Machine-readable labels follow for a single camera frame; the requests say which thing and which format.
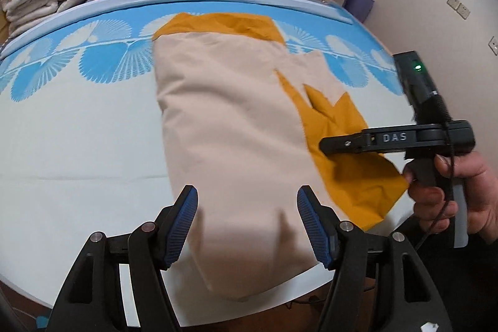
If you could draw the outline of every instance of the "yellow fabric lining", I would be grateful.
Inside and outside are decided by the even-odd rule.
[[[153,41],[161,35],[175,33],[237,34],[285,44],[271,18],[249,13],[207,13],[193,16],[182,12],[155,32]]]
[[[299,112],[308,150],[330,198],[363,230],[382,221],[408,186],[395,166],[377,153],[327,157],[318,148],[324,137],[367,128],[350,96],[345,92],[332,106],[321,92],[304,85],[310,106],[280,72],[276,74]]]

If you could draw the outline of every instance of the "metal screw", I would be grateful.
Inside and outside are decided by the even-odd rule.
[[[99,242],[103,238],[103,234],[101,232],[94,232],[90,235],[90,240],[92,242]]]
[[[349,221],[343,221],[339,224],[339,227],[341,227],[343,231],[349,232],[352,231],[355,226]]]
[[[142,225],[143,232],[151,232],[153,230],[155,230],[155,224],[153,222],[146,222],[144,225]]]
[[[394,239],[396,242],[403,242],[404,241],[404,235],[401,232],[395,232],[392,235],[392,239]]]

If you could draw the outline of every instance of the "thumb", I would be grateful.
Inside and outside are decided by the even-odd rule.
[[[434,165],[444,177],[450,177],[451,159],[441,155],[434,158]],[[455,157],[454,176],[456,178],[473,178],[486,171],[486,163],[479,152]]]

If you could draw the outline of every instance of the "fingernail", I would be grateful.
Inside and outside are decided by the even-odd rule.
[[[438,157],[438,158],[439,158],[439,159],[443,162],[443,164],[445,164],[445,165],[449,165],[449,164],[451,163],[451,160],[450,160],[450,158],[448,158],[448,157],[444,157],[444,156],[442,156],[442,155],[438,155],[437,157]]]

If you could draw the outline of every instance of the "wall outlet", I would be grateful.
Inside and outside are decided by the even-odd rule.
[[[466,19],[470,15],[470,10],[468,10],[463,3],[460,4],[460,6],[457,9],[457,13]]]
[[[448,5],[450,5],[453,9],[457,10],[458,7],[460,6],[460,1],[459,0],[447,0],[446,2]]]
[[[496,37],[493,37],[491,39],[491,41],[490,41],[490,48],[495,53],[495,55],[498,55],[498,39]]]

